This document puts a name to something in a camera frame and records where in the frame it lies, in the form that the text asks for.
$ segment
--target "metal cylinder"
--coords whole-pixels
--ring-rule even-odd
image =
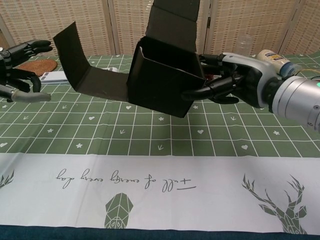
[[[290,77],[276,92],[272,111],[320,133],[320,83],[304,77]]]

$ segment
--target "white grid line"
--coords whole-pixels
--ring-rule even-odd
[[[39,108],[39,111],[40,111],[45,105],[46,105],[46,102],[44,102],[43,105]],[[15,145],[15,143],[18,141],[18,139],[21,138],[21,135],[23,134],[23,132],[27,129],[27,127],[29,126],[29,124],[35,119],[36,116],[37,116],[37,114],[35,114],[35,115],[33,116],[33,118],[30,119],[29,123],[24,127],[24,129],[21,131],[20,135],[16,138],[16,140],[15,140],[15,141],[12,143],[12,145],[8,148],[8,150],[6,151],[6,153]]]
[[[103,104],[105,101],[96,101],[96,102],[91,102],[91,103],[100,103],[100,104]],[[74,101],[61,101],[60,103],[71,103],[71,104],[74,104],[75,102]],[[84,101],[77,101],[77,103],[81,103],[81,104],[88,104],[89,102],[84,102]],[[20,111],[9,111],[8,113],[14,113],[14,114],[19,114],[21,113]],[[38,113],[37,111],[25,111],[25,113],[29,113],[29,114],[36,114]],[[40,113],[53,113],[52,111],[42,111]],[[54,112],[55,114],[65,114],[66,112],[65,111],[55,111]],[[83,112],[71,112],[72,114],[83,114]],[[113,112],[113,111],[104,111],[104,112],[90,112],[91,114],[116,114],[116,112]],[[134,114],[133,112],[120,112],[121,114]],[[136,114],[152,114],[152,112],[137,112]],[[203,115],[204,113],[203,112],[189,112],[188,113],[189,115]],[[236,112],[225,112],[225,113],[218,113],[218,112],[208,112],[206,113],[207,115],[228,115],[228,114],[237,114]],[[259,115],[273,115],[272,113],[258,113]],[[241,113],[241,115],[255,115],[255,113]]]
[[[69,151],[69,149],[71,148],[71,145],[73,144],[73,141],[74,141],[74,139],[75,139],[75,136],[77,135],[77,133],[78,133],[78,131],[79,131],[79,128],[80,128],[80,126],[82,125],[82,122],[84,121],[86,114],[88,113],[89,108],[90,108],[90,103],[88,104],[88,107],[86,108],[85,113],[83,114],[83,117],[82,117],[82,119],[81,119],[81,123],[78,125],[78,127],[77,127],[77,129],[76,129],[76,131],[75,131],[75,133],[74,133],[74,136],[73,136],[73,138],[72,138],[72,140],[71,140],[71,142],[70,142],[67,150],[65,151],[65,154],[67,154],[68,151]]]
[[[122,62],[124,59],[132,59],[132,58],[124,58],[124,56],[122,56],[121,62]],[[68,90],[67,92],[55,92],[55,91],[53,91],[52,93],[61,93],[61,94],[64,94],[63,96],[65,96],[66,93],[68,93],[68,94],[76,94],[76,95],[79,95],[79,96],[80,96],[80,94],[77,93],[77,92],[69,92],[70,90],[71,90],[71,88],[69,87],[69,90]],[[88,112],[88,108],[87,108],[87,111],[86,111],[86,112],[69,112],[68,114],[83,114],[83,117],[82,117],[82,120],[81,120],[81,124],[80,124],[80,125],[81,125],[81,126],[96,126],[95,132],[97,131],[98,126],[114,126],[111,138],[94,138],[94,135],[95,135],[95,134],[93,134],[93,137],[92,137],[92,138],[77,138],[77,137],[75,137],[75,136],[76,136],[76,134],[77,134],[77,132],[78,132],[78,130],[79,130],[79,128],[78,128],[77,131],[76,131],[76,133],[74,134],[73,138],[59,138],[59,137],[56,137],[56,139],[73,139],[73,140],[74,140],[74,139],[77,139],[77,140],[79,140],[79,139],[84,139],[84,140],[91,139],[90,145],[92,144],[92,140],[93,140],[93,139],[110,140],[110,143],[109,143],[109,146],[108,146],[108,150],[107,150],[107,152],[109,152],[109,150],[110,150],[110,145],[111,145],[111,140],[130,140],[130,141],[131,141],[132,139],[134,139],[134,138],[132,138],[134,126],[147,126],[147,127],[151,127],[150,139],[134,139],[134,140],[150,141],[150,146],[149,146],[149,156],[150,156],[150,154],[151,154],[151,141],[153,141],[153,140],[154,140],[154,141],[163,141],[163,140],[169,140],[169,139],[170,139],[170,143],[171,143],[171,155],[172,155],[172,152],[173,152],[173,148],[172,148],[172,140],[173,140],[173,138],[172,138],[172,127],[175,127],[175,126],[186,126],[186,127],[189,127],[190,136],[191,136],[191,127],[193,127],[193,126],[194,126],[194,127],[199,127],[199,126],[205,127],[205,126],[203,126],[203,125],[190,125],[190,124],[189,124],[189,125],[179,125],[179,124],[178,124],[178,125],[172,125],[172,124],[171,124],[171,123],[172,123],[172,118],[171,118],[171,116],[169,116],[169,117],[170,117],[170,124],[153,125],[153,122],[154,122],[154,120],[153,120],[154,111],[150,111],[150,112],[146,112],[146,113],[140,113],[140,112],[137,112],[138,106],[136,107],[136,110],[135,110],[135,113],[134,113],[135,115],[134,115],[134,123],[133,123],[133,125],[121,125],[121,124],[117,124],[119,114],[120,114],[120,113],[121,113],[121,114],[133,114],[133,113],[131,113],[131,112],[120,112],[120,110],[121,110],[121,103],[120,103],[120,107],[119,107],[119,109],[118,109],[118,112],[108,112],[108,111],[105,111],[105,108],[106,108],[106,105],[107,105],[107,102],[106,102],[106,101],[92,101],[92,100],[93,100],[93,98],[91,98],[91,101],[90,101],[90,102],[88,102],[88,101],[81,101],[81,102],[77,102],[77,103],[105,103],[102,112],[91,112],[91,114],[100,114],[100,118],[99,118],[98,124],[82,124],[82,122],[83,122],[83,120],[84,120],[84,117],[85,117],[86,113]],[[202,105],[203,105],[203,111],[204,111],[204,113],[202,113],[202,112],[201,112],[201,113],[189,112],[189,113],[187,114],[188,123],[190,123],[189,114],[191,114],[191,115],[203,115],[203,114],[204,114],[205,119],[206,119],[206,126],[208,127],[209,134],[210,134],[210,140],[209,140],[209,139],[192,139],[192,137],[191,137],[191,139],[175,139],[175,140],[177,140],[177,141],[190,141],[190,140],[191,140],[191,144],[192,144],[192,141],[211,141],[212,147],[214,146],[214,141],[227,141],[227,142],[232,142],[233,149],[234,149],[236,155],[238,155],[238,153],[237,153],[237,151],[236,151],[236,149],[235,149],[235,145],[233,144],[233,142],[235,142],[235,141],[250,141],[251,143],[252,143],[252,142],[271,142],[272,145],[273,145],[273,147],[274,147],[274,149],[275,149],[275,151],[277,152],[278,155],[279,155],[279,153],[278,153],[277,149],[275,148],[273,142],[291,142],[292,144],[295,143],[295,142],[306,142],[306,143],[308,142],[308,143],[313,143],[313,144],[316,146],[316,148],[319,150],[319,152],[320,152],[320,149],[319,149],[318,146],[315,144],[315,142],[320,141],[320,139],[319,139],[319,140],[312,140],[312,138],[308,135],[308,133],[305,131],[305,129],[304,129],[302,126],[298,125],[298,124],[297,124],[297,125],[284,126],[284,125],[281,125],[281,124],[280,124],[280,122],[279,122],[278,119],[277,119],[277,116],[274,116],[274,117],[276,118],[276,120],[278,121],[279,126],[266,126],[266,127],[265,127],[265,126],[262,124],[260,118],[262,118],[262,117],[265,116],[265,115],[274,115],[274,114],[272,114],[272,113],[269,113],[269,112],[268,112],[268,113],[264,113],[264,112],[257,113],[255,109],[254,109],[254,113],[239,113],[239,110],[238,110],[238,108],[237,108],[237,106],[236,106],[238,115],[239,115],[239,117],[241,118],[241,121],[242,121],[243,125],[238,125],[238,124],[227,125],[227,122],[226,122],[226,119],[225,119],[225,115],[226,115],[226,114],[237,114],[236,112],[222,112],[222,108],[221,108],[221,106],[220,106],[220,110],[221,110],[220,113],[217,113],[217,112],[209,112],[209,113],[206,113],[206,111],[205,111],[205,104],[208,104],[208,103],[210,103],[210,102],[204,102],[204,101],[201,101],[201,102],[202,102]],[[57,110],[57,108],[58,108],[58,106],[59,106],[59,103],[61,103],[61,104],[63,104],[63,103],[73,103],[73,104],[74,104],[75,102],[74,102],[74,101],[51,101],[51,103],[58,103],[58,105],[55,107],[55,110]],[[25,108],[22,112],[11,112],[10,110],[12,109],[13,106],[14,106],[14,104],[12,104],[12,106],[11,106],[8,110],[6,110],[5,112],[0,112],[0,113],[3,113],[3,115],[0,117],[0,119],[3,118],[3,117],[6,115],[6,113],[18,113],[18,114],[22,114],[22,113],[27,109],[27,107],[28,107],[28,106],[26,106],[26,108]],[[44,107],[44,105],[41,106],[41,108],[39,109],[38,112],[24,112],[24,113],[35,114],[35,116],[33,117],[33,119],[34,119],[34,118],[37,116],[37,114],[41,111],[41,109],[42,109],[43,107]],[[42,111],[41,111],[41,113],[51,113],[50,118],[52,117],[53,114],[56,114],[56,113],[58,113],[58,114],[65,114],[65,113],[66,113],[66,112],[55,112],[55,110],[54,110],[53,112],[51,112],[51,111],[42,112]],[[117,114],[115,124],[100,124],[100,121],[101,121],[101,119],[102,119],[102,115],[103,115],[103,114]],[[137,114],[147,114],[147,115],[152,114],[151,125],[136,124],[136,123],[135,123],[135,120],[136,120],[136,115],[137,115]],[[209,125],[207,115],[222,115],[222,116],[223,116],[223,119],[224,119],[225,125]],[[245,125],[244,122],[243,122],[243,119],[242,119],[241,115],[256,115],[257,118],[258,118],[258,120],[260,121],[261,126]],[[50,118],[46,121],[46,123],[31,123],[31,121],[32,121],[32,120],[31,120],[31,121],[27,124],[27,126],[28,126],[28,125],[41,125],[41,124],[43,124],[42,130],[39,132],[39,134],[38,134],[37,137],[35,137],[35,138],[34,138],[34,137],[20,137],[20,139],[24,139],[24,138],[50,139],[49,137],[38,137],[38,136],[40,135],[40,133],[43,131],[45,125],[46,125],[46,124],[48,123],[48,121],[50,120]],[[5,125],[14,125],[14,124],[16,124],[16,125],[25,125],[25,124],[23,124],[23,123],[0,123],[0,127],[1,127],[1,125],[5,126]],[[65,125],[65,126],[78,126],[78,127],[79,127],[79,124],[62,124],[62,125]],[[131,126],[131,127],[132,127],[131,138],[130,138],[130,139],[126,139],[126,138],[113,138],[113,135],[114,135],[114,131],[115,131],[116,126]],[[170,138],[165,138],[165,139],[152,139],[152,127],[153,127],[153,126],[170,126]],[[230,139],[212,139],[211,132],[210,132],[210,129],[209,129],[209,127],[211,127],[211,126],[212,126],[212,127],[224,127],[224,128],[227,128],[227,131],[228,131],[228,134],[229,134]],[[240,139],[232,139],[232,138],[231,138],[230,131],[229,131],[229,127],[233,127],[233,126],[244,127],[245,130],[246,130],[246,132],[247,132],[247,134],[248,134],[249,139],[242,139],[242,138],[240,138]],[[251,136],[250,136],[249,133],[248,133],[247,127],[256,127],[256,128],[261,128],[261,127],[263,127],[263,129],[264,129],[264,131],[266,132],[269,140],[267,140],[267,139],[262,139],[262,140],[260,140],[260,139],[259,139],[259,140],[251,139]],[[288,137],[289,140],[271,140],[270,135],[268,134],[268,132],[267,132],[267,130],[266,130],[267,127],[268,127],[268,128],[281,127],[282,130],[284,131],[284,133],[286,134],[286,136]],[[287,133],[283,128],[302,128],[302,129],[305,131],[305,133],[307,134],[307,136],[308,136],[308,138],[309,138],[310,140],[292,140],[292,139],[289,138],[288,133]],[[298,149],[296,148],[296,146],[295,146],[294,144],[293,144],[293,146],[295,147],[295,149],[297,150],[297,152],[298,152],[299,155],[301,156],[301,154],[300,154],[300,152],[298,151]]]
[[[27,109],[27,107],[30,106],[30,104],[31,103],[28,103],[28,105],[25,106],[25,108],[20,112],[20,114],[15,118],[15,120],[12,121],[12,124],[14,124],[18,120],[18,118],[20,118],[20,116],[25,112],[25,110]],[[8,131],[9,128],[10,128],[10,126],[1,134],[0,138],[2,138],[4,136],[4,134]]]
[[[68,116],[69,116],[69,114],[70,114],[70,111],[71,111],[71,109],[74,107],[74,105],[75,105],[75,103],[73,103],[73,105],[70,106],[69,113],[66,115],[63,123],[62,123],[62,124],[59,124],[60,127],[59,127],[59,129],[56,131],[56,133],[55,133],[55,135],[54,135],[54,137],[53,137],[53,139],[52,139],[52,142],[50,143],[50,145],[48,146],[48,148],[47,148],[46,151],[45,151],[45,154],[48,152],[48,150],[50,149],[52,143],[55,141],[58,133],[60,132],[61,128],[63,127],[64,123],[66,122],[66,120],[67,120],[67,118],[68,118]]]
[[[189,126],[189,133],[190,133],[190,143],[191,143],[192,156],[194,156],[195,153],[194,153],[194,145],[192,144],[192,134],[191,134],[190,121],[189,121],[189,113],[186,114],[186,117],[187,117],[187,119],[188,119],[188,126]]]
[[[286,135],[286,137],[289,139],[289,141],[291,142],[291,144],[293,145],[293,147],[295,148],[295,150],[297,151],[297,153],[299,154],[299,156],[302,158],[301,153],[299,152],[299,150],[297,149],[296,145],[294,145],[293,141],[291,140],[291,138],[289,137],[289,135],[287,134],[287,132],[285,131],[284,127],[280,124],[278,118],[276,115],[274,115],[274,118],[276,119],[276,121],[278,122],[279,126],[282,128],[284,134]]]
[[[308,54],[304,54],[303,56],[293,56],[293,57],[286,57],[287,59],[299,59],[299,60],[301,60],[301,59],[312,59],[312,60],[314,60],[314,59],[318,59],[318,58],[320,58],[320,56],[316,56],[316,57],[311,57],[310,55],[308,55]]]
[[[3,115],[2,116],[0,116],[0,120],[7,114],[7,113],[16,113],[16,114],[19,114],[20,112],[13,112],[13,111],[9,111],[15,104],[17,104],[16,102],[6,102],[5,101],[5,105],[7,105],[7,104],[12,104],[11,105],[11,107],[9,107],[8,109],[7,109],[7,111],[0,111],[0,113],[3,113]]]
[[[240,112],[239,112],[239,110],[238,110],[238,107],[237,107],[236,104],[234,104],[234,106],[235,106],[236,111],[238,112],[238,115],[239,115],[240,120],[241,120],[241,122],[242,122],[242,124],[243,124],[243,127],[244,127],[244,129],[245,129],[245,132],[246,132],[246,134],[248,135],[248,137],[249,137],[249,139],[250,139],[250,141],[251,141],[251,144],[252,144],[252,147],[253,147],[253,149],[254,149],[254,152],[255,152],[255,154],[256,154],[257,156],[259,156],[259,155],[258,155],[258,152],[257,152],[257,150],[256,150],[256,147],[255,147],[254,143],[253,143],[252,140],[251,140],[250,134],[249,134],[249,132],[248,132],[248,130],[247,130],[247,128],[246,128],[245,122],[243,121],[243,119],[242,119],[242,117],[241,117],[241,115],[240,115]]]
[[[132,131],[131,131],[131,137],[130,137],[130,142],[129,142],[129,147],[128,147],[128,156],[130,153],[130,147],[131,147],[131,141],[132,141],[132,136],[134,134],[134,129],[135,129],[135,121],[136,121],[136,116],[137,116],[137,106],[135,107],[135,113],[134,113],[134,118],[133,118],[133,124],[132,124]]]
[[[302,128],[302,130],[304,131],[304,133],[307,135],[307,137],[313,142],[313,144],[314,144],[314,146],[316,147],[316,149],[318,149],[318,151],[320,152],[319,147],[315,144],[315,142],[314,142],[313,139],[310,137],[310,135],[307,133],[307,131],[306,131],[302,126],[300,126],[300,127]]]
[[[227,121],[226,121],[226,118],[225,118],[225,115],[223,114],[223,111],[222,111],[222,107],[221,105],[219,104],[220,106],[220,111],[222,113],[222,116],[223,116],[223,120],[224,120],[224,123],[225,123],[225,126],[226,126],[226,129],[228,131],[228,134],[229,134],[229,137],[230,137],[230,140],[232,140],[232,137],[231,137],[231,134],[230,134],[230,131],[229,131],[229,128],[228,128],[228,124],[227,124]],[[234,152],[235,152],[235,155],[238,156],[238,153],[236,151],[236,148],[235,148],[235,145],[234,145],[234,142],[232,141],[232,146],[233,146],[233,149],[234,149]]]
[[[307,55],[307,56],[308,56],[312,61],[314,61],[316,65],[318,65],[318,66],[320,65],[318,62],[315,61],[314,58],[310,57],[309,55]]]
[[[206,113],[204,101],[201,101],[201,103],[202,103],[202,107],[203,107],[203,112],[204,112],[204,116],[205,116],[206,125],[207,125],[208,131],[209,131],[209,136],[210,136],[210,139],[211,139],[213,155],[215,156],[216,155],[216,151],[215,151],[214,142],[213,142],[213,139],[212,139],[212,136],[211,136],[211,131],[210,131],[210,127],[209,127],[209,122],[208,122],[208,118],[207,118],[207,113]]]
[[[267,130],[266,130],[266,128],[265,128],[265,126],[262,124],[262,121],[260,120],[260,118],[259,118],[259,116],[258,116],[258,114],[257,114],[257,112],[256,112],[256,109],[255,109],[254,107],[252,107],[252,109],[254,110],[254,112],[255,112],[255,114],[256,114],[256,117],[258,118],[258,120],[259,120],[259,122],[260,122],[261,126],[263,127],[263,130],[264,130],[265,134],[268,136],[268,138],[269,138],[269,140],[270,140],[270,142],[271,142],[271,144],[272,144],[272,146],[273,146],[273,148],[274,148],[274,150],[275,150],[276,154],[278,154],[278,156],[280,157],[280,154],[279,154],[279,152],[278,152],[278,150],[277,150],[276,146],[275,146],[275,145],[274,145],[274,143],[272,142],[271,137],[269,136],[269,134],[268,134],[268,132],[267,132]]]
[[[43,131],[43,129],[45,128],[46,124],[49,122],[50,118],[54,115],[54,112],[51,113],[50,117],[46,120],[45,124],[42,126],[41,130],[39,131],[39,133],[36,135],[36,137],[34,138],[34,140],[32,141],[32,143],[30,144],[30,146],[28,147],[28,149],[25,151],[26,153],[30,150],[31,146],[34,144],[35,140],[39,137],[40,133]]]
[[[108,101],[105,101],[105,105],[104,105],[104,108],[103,108],[103,109],[105,109],[105,108],[107,107],[107,102],[108,102]],[[98,126],[100,126],[99,123],[100,123],[100,121],[101,121],[102,116],[103,116],[103,113],[101,113],[101,115],[100,115],[100,117],[99,117],[99,120],[98,120],[98,123],[97,123],[97,124],[92,124],[93,126],[96,126],[96,127],[95,127],[95,130],[94,130],[94,132],[93,132],[91,141],[90,141],[90,143],[89,143],[88,149],[86,150],[86,153],[85,153],[85,154],[88,154],[88,152],[89,152],[89,149],[90,149],[90,147],[91,147],[91,144],[92,144],[92,142],[93,142],[93,140],[94,140],[94,137],[95,137],[95,134],[96,134],[96,132],[97,132]]]
[[[149,156],[151,156],[151,143],[152,143],[152,128],[153,128],[153,124],[154,124],[154,111],[152,111],[152,117],[151,117]]]
[[[172,149],[172,119],[171,119],[171,115],[169,116],[170,117],[170,147],[171,147],[171,156],[173,154],[173,149]]]
[[[90,141],[89,146],[88,146],[88,149],[86,150],[86,153],[85,153],[86,155],[88,154],[89,149],[90,149],[90,147],[91,147],[91,144],[92,144],[92,142],[93,142],[93,140],[94,140],[94,137],[95,137],[95,134],[96,134],[96,132],[97,132],[99,123],[100,123],[101,118],[102,118],[102,116],[103,116],[103,114],[104,114],[104,111],[105,111],[105,109],[106,109],[106,107],[107,107],[107,102],[108,102],[108,100],[106,100],[105,103],[104,103],[103,111],[101,112],[100,117],[99,117],[99,120],[98,120],[98,123],[96,124],[95,130],[94,130],[94,132],[93,132],[91,141]]]
[[[0,123],[1,125],[26,125],[25,123]],[[29,123],[29,125],[45,125],[45,123]],[[50,123],[49,125],[55,126],[58,125],[60,126],[61,124],[58,123]],[[63,124],[64,126],[78,126],[79,124]],[[82,126],[96,126],[97,124],[82,124]],[[101,123],[98,124],[98,126],[124,126],[124,127],[131,127],[132,125],[127,125],[127,124],[107,124],[107,123]],[[136,124],[136,126],[144,126],[144,127],[161,127],[161,126],[170,126],[170,124],[153,124],[153,125],[145,125],[145,124]],[[238,125],[238,124],[234,124],[234,125],[171,125],[173,127],[244,127],[243,125]],[[246,127],[250,127],[250,128],[260,128],[262,126],[257,126],[257,125],[245,125]],[[280,126],[264,126],[265,128],[279,128]],[[283,125],[282,127],[284,128],[300,128],[301,126],[285,126]]]
[[[113,127],[113,131],[112,131],[112,135],[111,135],[111,140],[110,140],[110,142],[109,142],[109,146],[108,146],[108,150],[107,150],[107,152],[106,152],[106,155],[109,154],[111,142],[112,142],[112,140],[114,139],[113,137],[114,137],[114,134],[115,134],[115,129],[116,129],[116,126],[117,126],[116,124],[117,124],[117,121],[118,121],[118,117],[119,117],[119,113],[120,113],[121,106],[122,106],[122,102],[120,102],[119,111],[118,111],[118,114],[117,114],[116,119],[115,119],[115,125],[114,125],[114,127]]]
[[[16,136],[8,136],[5,137],[6,139],[16,139]],[[52,137],[36,137],[36,136],[22,136],[19,137],[19,139],[53,139]],[[56,137],[55,139],[68,139],[68,140],[91,140],[91,138],[83,138],[83,137]],[[150,141],[150,139],[145,139],[145,138],[103,138],[103,137],[94,137],[92,138],[93,140],[95,139],[100,139],[100,140],[126,140],[129,141],[130,139],[133,139],[135,141]],[[152,141],[167,141],[170,140],[171,138],[153,138]],[[175,141],[190,141],[190,139],[173,139]],[[211,142],[211,139],[193,139],[193,141],[204,141],[204,142]],[[226,142],[236,142],[236,141],[253,141],[253,142],[289,142],[288,140],[268,140],[268,139],[244,139],[244,138],[234,138],[234,139],[212,139],[212,141],[226,141]],[[313,142],[320,142],[320,140],[292,140],[294,143],[313,143]]]
[[[308,79],[308,77],[306,77],[303,72],[300,72],[299,74],[301,74],[304,78]]]

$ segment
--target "wicker screen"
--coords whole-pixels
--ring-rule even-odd
[[[285,54],[311,54],[320,50],[320,0],[306,0]]]
[[[87,56],[111,54],[102,0],[1,0],[0,14],[16,44],[33,39],[53,43],[58,32],[76,21]]]
[[[207,53],[233,52],[240,35],[253,37],[251,54],[278,52],[295,0],[213,0]]]
[[[120,54],[133,54],[140,38],[145,35],[150,9],[153,0],[109,0],[112,1],[115,15],[115,26],[118,36]],[[199,49],[201,37],[205,33],[201,32],[203,23],[202,12],[205,0],[200,1],[200,9],[197,21],[196,47]]]
[[[9,47],[8,42],[5,39],[5,36],[2,32],[0,32],[0,47],[7,49]]]

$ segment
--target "clear plastic bottle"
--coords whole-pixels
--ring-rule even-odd
[[[303,69],[302,66],[266,49],[259,52],[256,59],[271,63],[274,66],[276,73],[282,77],[293,76]]]
[[[241,35],[235,43],[235,54],[249,57],[253,45],[253,38],[250,35]]]

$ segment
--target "open box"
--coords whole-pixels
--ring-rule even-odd
[[[82,94],[183,118],[193,102],[181,93],[206,81],[196,54],[199,6],[200,0],[155,0],[129,74],[91,66],[72,23],[53,38],[67,80]]]

